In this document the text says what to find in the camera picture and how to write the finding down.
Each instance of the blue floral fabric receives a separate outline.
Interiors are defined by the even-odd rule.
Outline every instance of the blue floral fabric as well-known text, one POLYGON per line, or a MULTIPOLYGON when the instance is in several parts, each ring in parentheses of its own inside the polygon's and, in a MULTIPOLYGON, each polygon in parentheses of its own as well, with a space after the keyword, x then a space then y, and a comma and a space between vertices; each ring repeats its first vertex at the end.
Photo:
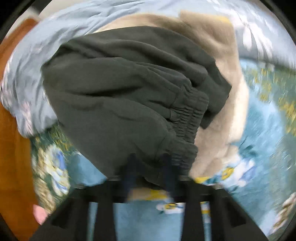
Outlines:
MULTIPOLYGON (((247 60, 241 60, 241 65, 251 91, 245 131, 235 143, 239 154, 213 177, 196 181, 220 183, 269 240, 277 240, 296 213, 296 73, 247 60)), ((95 185, 105 180, 58 126, 31 142, 35 191, 47 212, 51 213, 76 184, 95 185)), ((155 190, 144 199, 115 204, 118 240, 180 240, 185 204, 171 203, 155 190)), ((202 212, 206 239, 210 240, 208 203, 202 203, 202 212)), ((95 214, 93 203, 89 240, 95 214)))

